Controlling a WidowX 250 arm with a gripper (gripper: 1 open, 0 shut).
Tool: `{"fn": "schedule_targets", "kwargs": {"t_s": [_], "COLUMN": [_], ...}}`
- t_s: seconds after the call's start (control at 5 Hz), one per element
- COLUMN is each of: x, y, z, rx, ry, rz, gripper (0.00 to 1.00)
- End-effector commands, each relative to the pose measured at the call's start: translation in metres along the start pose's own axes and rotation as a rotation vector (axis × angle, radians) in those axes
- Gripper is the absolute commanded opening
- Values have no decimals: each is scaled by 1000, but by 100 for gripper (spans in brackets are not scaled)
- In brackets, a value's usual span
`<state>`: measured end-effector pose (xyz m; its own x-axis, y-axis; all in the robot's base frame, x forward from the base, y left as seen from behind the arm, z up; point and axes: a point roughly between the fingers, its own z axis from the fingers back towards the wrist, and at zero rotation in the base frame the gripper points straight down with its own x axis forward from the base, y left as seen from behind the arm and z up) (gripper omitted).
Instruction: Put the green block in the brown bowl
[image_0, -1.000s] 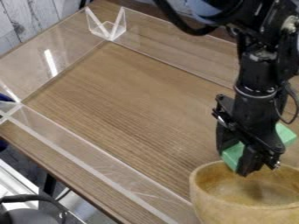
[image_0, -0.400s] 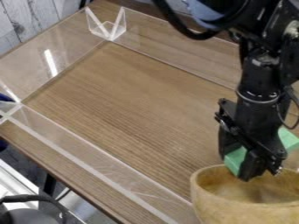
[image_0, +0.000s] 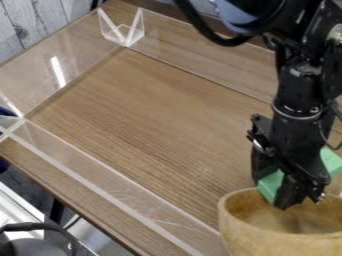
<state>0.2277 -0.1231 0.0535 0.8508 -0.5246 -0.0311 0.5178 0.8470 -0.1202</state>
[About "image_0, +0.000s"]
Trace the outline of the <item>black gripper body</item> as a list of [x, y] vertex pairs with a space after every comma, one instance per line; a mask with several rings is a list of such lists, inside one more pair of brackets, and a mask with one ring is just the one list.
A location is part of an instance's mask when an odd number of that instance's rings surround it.
[[331, 112], [323, 111], [309, 116], [275, 113], [272, 118], [255, 114], [251, 122], [247, 138], [252, 147], [261, 150], [275, 148], [280, 171], [285, 175], [304, 177], [325, 174], [328, 184], [331, 177], [323, 165], [320, 150], [331, 132]]

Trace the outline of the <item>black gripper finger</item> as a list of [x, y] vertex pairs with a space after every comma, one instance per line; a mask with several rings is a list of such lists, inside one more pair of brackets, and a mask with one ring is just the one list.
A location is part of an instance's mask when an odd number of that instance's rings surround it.
[[296, 204], [301, 204], [305, 199], [317, 203], [324, 197], [324, 187], [327, 186], [327, 175], [317, 177], [304, 177], [287, 174], [276, 190], [272, 205], [285, 210]]
[[257, 183], [260, 179], [279, 170], [275, 148], [267, 147], [261, 150], [253, 146], [251, 151], [251, 178], [253, 183]]

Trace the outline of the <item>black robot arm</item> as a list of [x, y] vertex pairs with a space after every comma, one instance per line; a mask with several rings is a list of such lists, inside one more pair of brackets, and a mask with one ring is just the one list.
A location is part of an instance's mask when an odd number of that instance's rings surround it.
[[275, 52], [277, 90], [269, 118], [255, 114], [251, 176], [273, 207], [319, 202], [331, 183], [323, 157], [342, 149], [328, 141], [342, 121], [342, 0], [209, 0], [235, 33], [223, 38], [189, 0], [173, 0], [197, 32], [215, 44], [236, 47], [260, 36]]

